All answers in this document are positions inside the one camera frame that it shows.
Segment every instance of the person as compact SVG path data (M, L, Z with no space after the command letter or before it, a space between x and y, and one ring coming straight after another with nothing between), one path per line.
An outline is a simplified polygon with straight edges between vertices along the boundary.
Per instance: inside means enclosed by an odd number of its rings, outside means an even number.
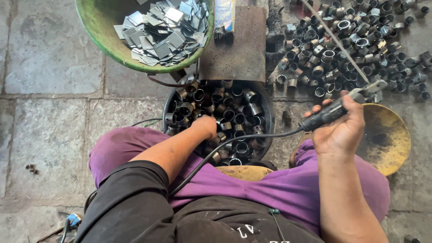
M207 163L172 198L202 161L194 148L216 136L215 119L201 117L173 137L139 127L108 132L90 151L98 194L75 242L388 242L380 222L389 183L355 155L362 105L344 96L343 106L345 116L302 138L294 168L242 181Z

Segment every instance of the yellow bowl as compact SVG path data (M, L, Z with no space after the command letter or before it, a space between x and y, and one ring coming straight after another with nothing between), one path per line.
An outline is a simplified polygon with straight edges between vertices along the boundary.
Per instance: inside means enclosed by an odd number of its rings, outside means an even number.
M410 133L402 119L391 109L378 104L363 104L365 134L356 152L383 175L395 173L411 150Z

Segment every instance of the black metal bucket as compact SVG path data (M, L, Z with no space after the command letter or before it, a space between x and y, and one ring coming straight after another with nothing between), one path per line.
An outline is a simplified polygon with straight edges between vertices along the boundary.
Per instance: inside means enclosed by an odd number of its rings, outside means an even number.
M265 131L267 134L273 134L274 129L275 129L275 124L276 124L273 102L272 102L269 94L267 93L267 91L264 89L264 86L261 84L261 82L235 80L234 84L238 84L242 87L248 87L252 91L255 91L256 93L258 93L260 95L261 98L260 98L259 104L261 105L261 107L264 110L264 118L266 119ZM166 100L165 107L163 109L162 122L163 122L163 132L164 133L166 133L166 131L168 130L168 125L165 122L165 114L170 112L169 111L170 110L170 104L173 101L173 99L175 99L175 89L176 88L172 89L171 93L169 94L169 96ZM257 160L261 160L264 157L264 155L269 150L272 141L273 141L273 138L271 138L271 137L266 138L266 140L264 142L264 149L262 151L260 151L260 153L258 154L258 157L256 158Z

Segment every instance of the pile of metal fittings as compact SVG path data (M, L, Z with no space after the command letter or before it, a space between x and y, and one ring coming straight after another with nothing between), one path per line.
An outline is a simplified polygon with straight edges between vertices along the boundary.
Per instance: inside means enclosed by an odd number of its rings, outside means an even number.
M297 0L290 3L301 4ZM393 23L392 9L403 13L416 7L416 1L397 1L393 5L388 0L354 0L351 4L351 8L341 7L338 1L331 6L321 4L318 15L370 82L383 79L389 90L398 93L409 90L416 100L428 100L425 72L432 70L430 53L407 59L400 51L401 44L390 40L414 22L409 16L404 22ZM415 16L423 18L428 12L428 7L424 6L418 8ZM270 77L267 84L287 83L288 87L295 88L300 82L313 88L315 96L325 98L331 98L335 91L351 91L366 85L315 15L305 17L297 25L286 25L285 33L287 53L278 64L277 75ZM381 100L382 92L365 98L369 103Z
M136 11L114 26L131 49L132 59L149 66L173 66L207 41L209 12L195 0L163 0L150 4L147 14Z
M196 154L204 157L219 143L233 137L265 133L264 111L258 93L233 80L198 82L193 75L187 79L191 85L176 89L171 113L165 115L164 122L169 125L166 134L177 134L204 114L216 118L218 136L204 141L195 150ZM214 166L246 164L257 158L264 149L264 142L265 139L261 138L237 140L217 151L209 162Z

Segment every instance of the green bowl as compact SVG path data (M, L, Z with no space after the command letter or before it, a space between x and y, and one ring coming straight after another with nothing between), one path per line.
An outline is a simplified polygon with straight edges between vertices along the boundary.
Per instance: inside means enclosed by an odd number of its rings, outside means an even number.
M211 0L202 0L207 4L209 11L207 19L209 25L206 34L208 38L204 47L198 48L193 55L177 65L165 67L157 64L151 67L130 57L130 49L125 46L123 40L118 38L113 26L123 24L124 17L135 11L140 11L141 13L148 12L150 3L157 1L149 0L143 5L139 5L136 0L76 0L75 4L84 28L105 54L128 68L146 73L165 74L190 66L202 55L204 49L210 43L213 33L214 11Z

